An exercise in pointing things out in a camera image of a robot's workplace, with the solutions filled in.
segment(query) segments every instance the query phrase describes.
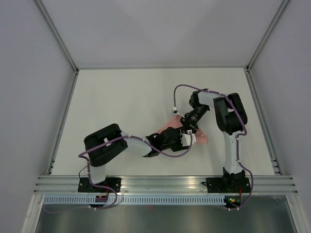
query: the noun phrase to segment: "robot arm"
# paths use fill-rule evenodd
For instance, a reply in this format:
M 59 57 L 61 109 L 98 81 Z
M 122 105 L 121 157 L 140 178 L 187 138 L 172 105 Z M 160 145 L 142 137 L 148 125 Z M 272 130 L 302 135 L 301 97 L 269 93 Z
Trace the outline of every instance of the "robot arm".
M 228 95 L 236 107 L 244 124 L 247 123 L 247 116 L 242 105 L 241 99 L 237 93 Z M 237 174 L 243 171 L 237 161 L 237 135 L 243 131 L 242 125 L 239 122 L 236 114 L 231 111 L 231 106 L 218 94 L 208 93 L 203 91 L 195 91 L 191 96 L 191 105 L 195 108 L 198 105 L 207 105 L 215 108 L 216 122 L 218 128 L 223 132 L 225 139 L 225 165 L 224 170 L 229 174 Z M 241 140 L 238 140 L 239 155 L 241 158 Z
M 233 93 L 227 97 L 235 106 L 243 123 L 246 124 L 247 116 L 239 95 Z M 237 187 L 241 186 L 241 183 L 247 182 L 245 181 L 245 171 L 239 166 L 237 161 L 237 152 L 239 155 L 241 154 L 241 141 L 239 140 L 237 144 L 236 137 L 243 131 L 243 127 L 236 114 L 231 111 L 231 105 L 219 94 L 205 91 L 193 92 L 189 104 L 193 107 L 193 110 L 180 119 L 182 127 L 177 129 L 169 127 L 161 133 L 154 133 L 143 138 L 143 141 L 125 137 L 88 153 L 93 183 L 100 183 L 105 180 L 105 165 L 121 152 L 129 151 L 144 157 L 154 157 L 159 155 L 158 151 L 188 149 L 190 146 L 190 135 L 192 143 L 194 143 L 195 133 L 198 131 L 197 123 L 209 111 L 210 107 L 215 109 L 217 125 L 223 132 L 225 139 L 225 166 L 222 183 L 227 191 L 235 191 Z M 84 143 L 86 150 L 88 150 L 104 142 L 126 135 L 128 134 L 123 132 L 117 124 L 112 124 L 87 136 Z

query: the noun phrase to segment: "pink cloth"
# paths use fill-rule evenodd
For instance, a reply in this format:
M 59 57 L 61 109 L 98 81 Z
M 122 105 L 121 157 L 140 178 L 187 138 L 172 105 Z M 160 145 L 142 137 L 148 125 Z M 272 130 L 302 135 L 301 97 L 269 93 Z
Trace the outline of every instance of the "pink cloth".
M 175 129 L 182 127 L 183 125 L 180 123 L 180 118 L 181 118 L 181 115 L 173 116 L 162 129 L 157 131 L 157 133 L 161 133 L 163 130 L 167 129 L 168 127 L 172 127 Z M 195 133 L 195 137 L 196 137 L 196 143 L 207 144 L 207 136 L 203 133 L 202 130 L 199 129 Z

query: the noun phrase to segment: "black mounting plate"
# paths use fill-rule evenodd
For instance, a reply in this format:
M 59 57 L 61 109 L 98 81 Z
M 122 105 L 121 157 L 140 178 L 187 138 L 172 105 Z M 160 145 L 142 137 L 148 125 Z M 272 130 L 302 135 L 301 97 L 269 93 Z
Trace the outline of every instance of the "black mounting plate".
M 251 185 L 247 177 L 244 177 L 238 185 L 232 188 L 225 186 L 222 177 L 206 178 L 206 186 L 208 193 L 239 193 L 239 188 L 241 188 L 243 193 L 251 191 Z
M 120 192 L 121 178 L 107 177 L 103 182 L 96 185 L 108 186 L 117 193 Z M 78 193 L 106 193 L 105 188 L 97 188 L 89 183 L 88 177 L 82 177 L 79 181 Z

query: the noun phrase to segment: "white table surface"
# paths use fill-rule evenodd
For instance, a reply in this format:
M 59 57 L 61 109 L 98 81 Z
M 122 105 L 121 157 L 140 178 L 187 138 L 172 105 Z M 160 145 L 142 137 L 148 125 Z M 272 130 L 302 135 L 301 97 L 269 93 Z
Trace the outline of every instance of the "white table surface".
M 242 139 L 242 163 L 254 175 L 273 175 L 273 167 L 259 119 L 242 68 L 106 69 L 81 70 L 52 170 L 53 175 L 77 175 L 86 165 L 78 154 L 85 150 L 89 134 L 118 123 L 137 136 L 147 136 L 162 128 L 172 117 L 173 90 L 178 84 L 210 88 L 221 93 L 237 92 L 248 116 L 248 135 Z M 177 107 L 191 110 L 194 90 L 177 90 Z M 207 112 L 199 122 L 207 135 L 207 145 L 197 145 L 181 158 L 159 155 L 143 158 L 122 153 L 106 166 L 107 175 L 222 175 L 225 143 L 216 124 L 215 112 Z

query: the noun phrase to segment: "white wall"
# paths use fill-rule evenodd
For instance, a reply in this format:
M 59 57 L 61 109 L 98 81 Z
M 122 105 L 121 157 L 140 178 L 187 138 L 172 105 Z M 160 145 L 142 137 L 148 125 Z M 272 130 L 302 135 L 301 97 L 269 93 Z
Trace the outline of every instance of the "white wall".
M 43 0 L 79 68 L 244 66 L 281 0 Z
M 294 0 L 252 74 L 278 158 L 292 174 L 311 220 L 311 1 Z
M 73 71 L 31 0 L 0 7 L 0 232 L 20 232 Z

